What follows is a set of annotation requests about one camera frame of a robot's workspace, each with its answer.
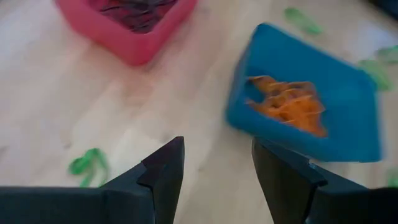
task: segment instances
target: green clip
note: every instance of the green clip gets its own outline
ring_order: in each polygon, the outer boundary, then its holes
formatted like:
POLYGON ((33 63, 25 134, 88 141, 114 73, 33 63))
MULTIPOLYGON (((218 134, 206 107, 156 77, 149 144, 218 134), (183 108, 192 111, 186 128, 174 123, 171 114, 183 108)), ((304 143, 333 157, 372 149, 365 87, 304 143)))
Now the green clip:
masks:
POLYGON ((360 60, 358 64, 373 79, 378 90, 392 89, 392 82, 388 79, 387 72, 379 62, 375 60, 360 60))
POLYGON ((294 7, 285 9, 285 17, 290 23, 308 34, 318 35, 323 32, 323 29, 318 24, 294 7))
POLYGON ((398 45, 381 48, 376 52, 377 58, 386 64, 398 63, 398 45))
POLYGON ((398 171, 396 169, 387 172, 387 186, 398 187, 398 171))
POLYGON ((80 183, 80 187, 89 187, 93 180, 96 170, 95 162, 99 162, 99 166, 104 170, 104 177, 99 186, 104 185, 109 179, 109 166, 106 162, 105 155, 98 148, 87 150, 84 156, 73 160, 69 165, 69 173, 72 175, 81 175, 87 173, 86 177, 80 183))

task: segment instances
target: wooden table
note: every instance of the wooden table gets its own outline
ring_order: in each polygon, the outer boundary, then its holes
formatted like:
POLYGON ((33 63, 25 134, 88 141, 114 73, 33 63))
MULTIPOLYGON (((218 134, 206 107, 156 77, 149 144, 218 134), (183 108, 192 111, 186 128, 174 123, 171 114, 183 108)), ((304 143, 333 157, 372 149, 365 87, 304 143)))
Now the wooden table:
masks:
MULTIPOLYGON (((230 128, 223 114, 234 66, 261 22, 353 63, 398 40, 396 22, 359 0, 201 0, 153 62, 134 68, 72 31, 53 1, 3 0, 0 184, 77 186, 68 163, 92 147, 107 153, 116 177, 181 135, 176 223, 272 223, 251 137, 230 128), (310 37, 286 23, 287 6, 307 12, 326 33, 310 37)), ((320 164, 383 186, 398 158, 397 96, 379 94, 384 162, 320 164)))

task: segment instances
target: dark contents in pink bowl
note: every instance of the dark contents in pink bowl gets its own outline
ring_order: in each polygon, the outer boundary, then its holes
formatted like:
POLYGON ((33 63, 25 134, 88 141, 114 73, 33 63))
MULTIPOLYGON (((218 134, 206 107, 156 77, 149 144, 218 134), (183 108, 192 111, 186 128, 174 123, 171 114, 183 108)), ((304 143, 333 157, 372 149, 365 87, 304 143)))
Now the dark contents in pink bowl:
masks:
POLYGON ((104 0, 101 6, 96 6, 95 8, 104 15, 112 17, 127 29, 145 34, 155 27, 177 1, 104 0))

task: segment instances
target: green toy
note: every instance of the green toy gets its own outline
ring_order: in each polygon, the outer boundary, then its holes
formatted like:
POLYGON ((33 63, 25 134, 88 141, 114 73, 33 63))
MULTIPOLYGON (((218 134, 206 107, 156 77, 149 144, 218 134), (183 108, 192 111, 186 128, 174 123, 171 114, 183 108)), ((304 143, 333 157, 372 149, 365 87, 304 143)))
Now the green toy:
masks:
POLYGON ((86 177, 80 183, 80 187, 89 187, 91 181, 96 174, 95 162, 99 162, 99 166, 104 170, 104 177, 99 186, 105 184, 109 179, 109 166, 106 162, 105 155, 98 148, 88 150, 84 156, 73 160, 69 165, 69 173, 72 175, 81 175, 87 173, 86 177))

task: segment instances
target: blue bowl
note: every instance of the blue bowl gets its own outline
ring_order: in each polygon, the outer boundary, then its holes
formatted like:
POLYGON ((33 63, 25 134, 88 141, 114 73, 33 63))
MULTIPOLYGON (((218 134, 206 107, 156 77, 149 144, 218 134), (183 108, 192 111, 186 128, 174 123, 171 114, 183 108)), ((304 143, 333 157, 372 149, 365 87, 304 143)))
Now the blue bowl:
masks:
POLYGON ((362 70, 339 61, 269 24, 260 24, 234 73, 226 117, 235 128, 320 161, 381 159, 376 86, 362 70), (325 107, 320 138, 254 111, 247 99, 263 96, 247 77, 269 75, 278 82, 312 82, 325 107))

